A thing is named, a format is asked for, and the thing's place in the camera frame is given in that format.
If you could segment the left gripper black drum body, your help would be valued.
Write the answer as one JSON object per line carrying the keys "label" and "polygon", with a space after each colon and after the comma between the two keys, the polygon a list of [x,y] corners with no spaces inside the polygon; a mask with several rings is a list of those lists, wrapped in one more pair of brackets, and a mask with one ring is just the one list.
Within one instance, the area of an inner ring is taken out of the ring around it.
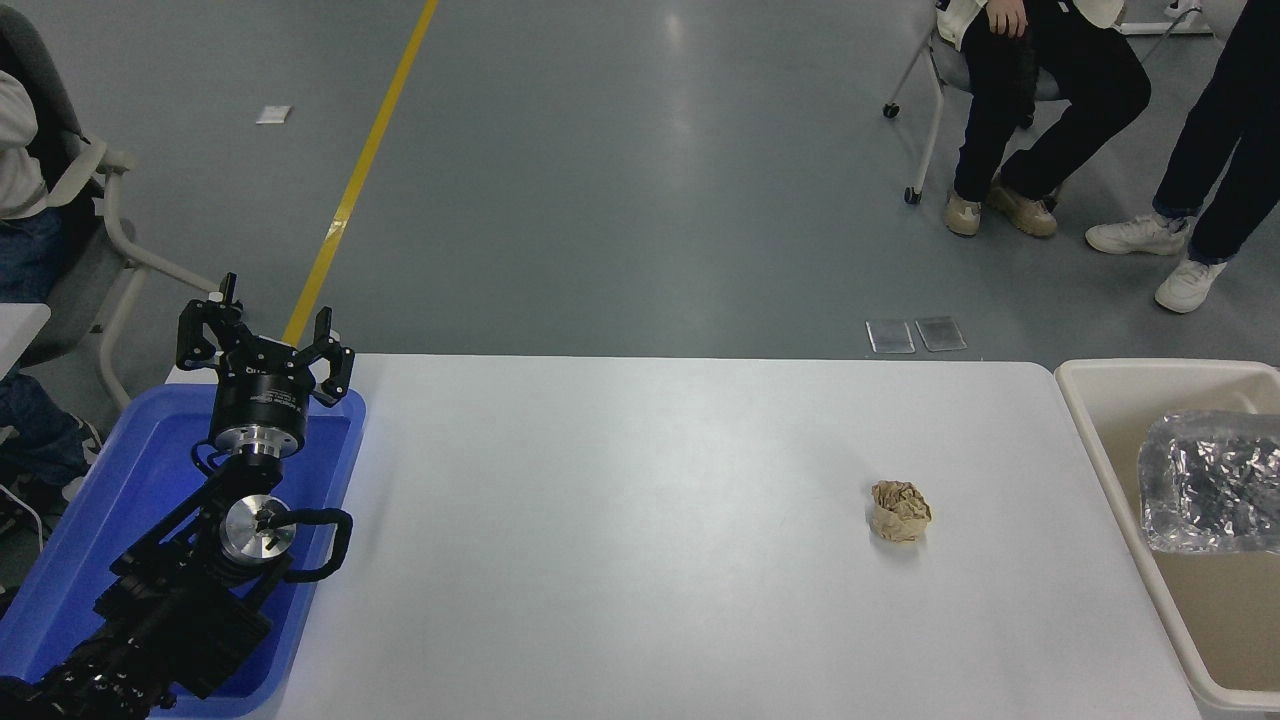
{"label": "left gripper black drum body", "polygon": [[274,340],[251,340],[221,352],[210,430],[268,427],[303,433],[316,380],[307,357]]}

